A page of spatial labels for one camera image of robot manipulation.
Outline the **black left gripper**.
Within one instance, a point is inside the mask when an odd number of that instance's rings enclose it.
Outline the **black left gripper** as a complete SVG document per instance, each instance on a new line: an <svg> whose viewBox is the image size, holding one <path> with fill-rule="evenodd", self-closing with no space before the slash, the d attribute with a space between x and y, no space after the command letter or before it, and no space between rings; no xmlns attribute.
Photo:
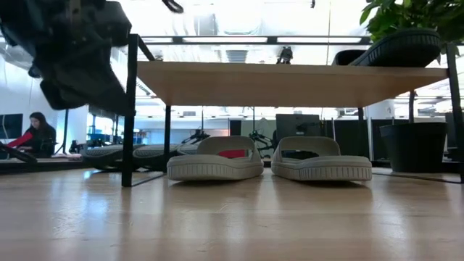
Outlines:
<svg viewBox="0 0 464 261"><path fill-rule="evenodd" d="M81 44L92 36L128 44L132 24L117 1L1 0L1 37L31 58L40 46ZM55 110L92 105L127 114L127 96L110 64L111 50L96 49L39 67L41 90Z"/></svg>

